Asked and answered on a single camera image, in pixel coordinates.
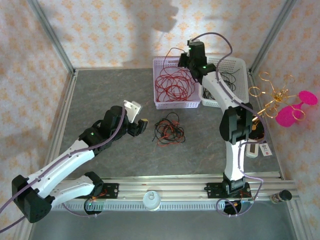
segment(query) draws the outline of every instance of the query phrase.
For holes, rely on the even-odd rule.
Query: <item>gray mat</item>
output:
[[[154,103],[152,69],[80,70],[75,85],[61,153],[88,127],[103,119],[114,105],[123,100],[136,101],[143,108],[137,116],[147,118],[149,126],[138,137],[125,135],[110,148],[75,170],[69,178],[78,178],[94,171],[101,178],[128,176],[162,176],[184,174],[221,174],[226,165],[226,146],[220,136],[222,111],[199,105],[198,108],[157,110]],[[250,99],[257,110],[257,101]],[[154,124],[168,113],[180,117],[186,141],[168,147],[158,147]],[[275,155],[245,157],[246,172],[278,172]]]
[[[237,218],[215,211],[107,212],[83,218],[52,211],[29,240],[296,240],[285,203],[256,201]]]

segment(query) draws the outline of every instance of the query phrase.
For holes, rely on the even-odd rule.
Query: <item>orange floral wallpaper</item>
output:
[[[273,82],[283,87],[283,76],[296,82],[287,87],[291,95],[313,92],[320,101],[320,4],[318,0],[298,1],[260,67],[270,72]],[[267,85],[256,78],[257,85]],[[296,181],[314,239],[320,236],[320,103],[304,105],[306,119],[290,128],[270,119],[273,143],[288,179]]]
[[[42,168],[67,70],[26,0],[0,1],[0,205],[11,181]],[[22,216],[11,203],[0,229]],[[15,227],[0,239],[11,240]]]
[[[75,68],[146,68],[153,56],[218,32],[249,67],[285,0],[39,0]],[[203,37],[208,53],[227,53]]]

